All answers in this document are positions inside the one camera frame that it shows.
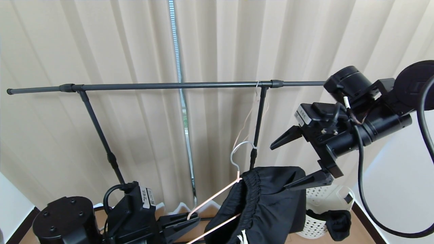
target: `beige curtain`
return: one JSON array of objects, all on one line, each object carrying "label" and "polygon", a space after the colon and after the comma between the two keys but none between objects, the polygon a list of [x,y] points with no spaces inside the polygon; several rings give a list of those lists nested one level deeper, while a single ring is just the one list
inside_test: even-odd
[{"label": "beige curtain", "polygon": [[[348,65],[375,81],[434,59],[434,1],[183,0],[175,11],[184,82],[325,80]],[[5,90],[176,82],[168,2],[0,1],[0,34],[0,171],[39,208],[65,195],[100,202],[117,180],[79,96]],[[179,91],[89,96],[125,180],[152,188],[169,211],[179,202],[192,207]],[[186,89],[185,96],[202,202],[234,179],[229,154],[251,109],[239,141],[253,140],[258,98],[254,88]],[[314,101],[332,99],[321,87],[268,91],[256,166],[319,169],[303,139],[269,149],[296,123],[298,105]],[[366,165],[386,141],[367,147]],[[250,150],[235,156],[242,171]],[[339,158],[345,176],[336,183],[354,185],[356,162],[356,153]]]},{"label": "beige curtain", "polygon": [[[325,80],[355,65],[374,82],[396,77],[406,66],[434,58],[433,1],[176,1],[184,81]],[[258,103],[254,89],[186,90],[190,142],[199,202],[235,178],[229,154],[240,140],[253,141]],[[319,170],[304,139],[271,151],[270,144],[296,124],[300,103],[332,102],[322,87],[270,89],[256,166]],[[387,139],[367,147],[369,165]],[[248,170],[251,147],[236,155]],[[338,159],[356,182],[357,153]]]}]

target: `brown floor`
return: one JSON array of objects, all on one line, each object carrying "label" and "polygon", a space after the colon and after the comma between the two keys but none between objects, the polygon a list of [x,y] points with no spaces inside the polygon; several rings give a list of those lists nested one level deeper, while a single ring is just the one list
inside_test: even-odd
[{"label": "brown floor", "polygon": [[[202,213],[200,213],[200,216],[202,218],[208,218],[213,216],[215,213],[217,212],[217,210],[212,210],[210,209],[209,211],[204,211]],[[104,226],[104,222],[105,219],[107,217],[107,215],[105,214],[105,212],[103,210],[97,211],[96,213],[96,219],[98,222],[98,226],[99,227],[103,227]],[[159,211],[157,213],[155,213],[155,215],[157,217],[161,216],[164,214],[164,210]],[[351,232],[350,232],[350,236],[348,238],[346,238],[345,240],[341,241],[340,243],[343,244],[375,244],[374,240],[371,238],[371,236],[369,235],[369,233],[367,232],[367,230],[363,227],[362,223],[360,222],[360,220],[357,218],[357,216],[351,211]],[[189,241],[192,240],[193,238],[199,236],[200,234],[202,234],[204,232],[204,228],[207,225],[208,221],[201,221],[201,223],[192,231],[190,231],[189,233],[187,233],[185,236],[181,237],[178,241]],[[315,240],[309,240],[309,239],[304,239],[303,237],[297,235],[297,234],[290,234],[288,235],[288,238],[286,239],[286,244],[293,244],[293,243],[300,243],[300,244],[331,244],[334,243],[334,241],[331,239],[330,235],[327,233],[325,236],[319,238],[319,239],[315,239]],[[29,230],[27,232],[27,234],[24,236],[24,238],[22,239],[22,241],[20,242],[20,244],[39,244],[38,241],[36,240],[32,230]]]}]

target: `wire hanger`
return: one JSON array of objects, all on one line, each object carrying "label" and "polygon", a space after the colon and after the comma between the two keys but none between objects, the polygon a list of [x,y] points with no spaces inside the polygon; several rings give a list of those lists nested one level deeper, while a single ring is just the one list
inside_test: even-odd
[{"label": "wire hanger", "polygon": [[[251,143],[251,142],[249,142],[249,141],[244,141],[244,142],[238,144],[238,145],[237,145],[237,146],[232,150],[232,152],[230,153],[230,163],[233,164],[233,165],[237,168],[237,178],[236,178],[236,180],[233,181],[232,183],[230,183],[230,184],[229,184],[228,186],[226,186],[225,188],[221,189],[219,192],[217,192],[216,194],[214,194],[212,197],[208,198],[208,199],[207,199],[206,201],[204,201],[201,205],[195,207],[195,208],[194,208],[194,209],[193,209],[193,210],[188,214],[188,216],[187,216],[187,220],[189,220],[190,217],[191,217],[191,215],[192,215],[194,212],[196,212],[199,208],[203,207],[206,203],[208,203],[209,201],[211,201],[212,199],[214,199],[216,196],[220,195],[223,191],[227,190],[229,187],[233,186],[234,184],[240,182],[240,180],[243,179],[243,178],[240,178],[240,167],[238,166],[238,164],[236,164],[236,163],[233,161],[233,154],[238,150],[238,148],[240,148],[240,146],[241,146],[242,144],[246,144],[246,143],[250,143],[250,144],[253,146],[254,149],[257,149],[257,147],[256,147],[253,143]],[[193,242],[195,242],[195,241],[201,239],[202,237],[204,237],[204,236],[208,235],[209,233],[213,232],[214,230],[216,230],[216,229],[222,227],[223,225],[225,225],[225,224],[231,222],[232,220],[236,219],[236,218],[237,218],[238,216],[240,216],[240,215],[241,215],[241,214],[237,214],[237,215],[233,216],[232,218],[226,220],[225,222],[219,224],[218,226],[212,228],[211,230],[209,230],[209,231],[203,233],[201,236],[195,238],[194,240],[188,242],[187,244],[192,244]]]}]

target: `black fabric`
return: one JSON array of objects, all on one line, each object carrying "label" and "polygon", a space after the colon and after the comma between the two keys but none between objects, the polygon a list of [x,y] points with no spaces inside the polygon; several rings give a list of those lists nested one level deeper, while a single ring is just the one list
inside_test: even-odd
[{"label": "black fabric", "polygon": [[[229,192],[205,232],[241,213],[235,220],[205,236],[207,244],[236,244],[237,235],[246,230],[251,244],[283,244],[292,229],[304,226],[306,191],[289,191],[284,185],[305,176],[300,167],[257,167]],[[304,203],[302,214],[297,213]]]},{"label": "black fabric", "polygon": [[312,218],[325,221],[327,230],[334,241],[342,241],[350,235],[351,213],[346,210],[329,210],[316,214],[312,210],[306,211]]}]

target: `laundry basket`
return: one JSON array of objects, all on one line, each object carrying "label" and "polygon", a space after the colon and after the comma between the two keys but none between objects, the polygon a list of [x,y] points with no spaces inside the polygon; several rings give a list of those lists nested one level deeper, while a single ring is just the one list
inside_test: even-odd
[{"label": "laundry basket", "polygon": [[[350,194],[350,203],[344,199]],[[350,211],[354,203],[354,193],[346,186],[329,185],[306,189],[306,209],[316,214],[322,214],[328,210]],[[304,229],[297,232],[298,235],[307,239],[317,239],[327,232],[326,222],[314,219],[306,215]]]}]

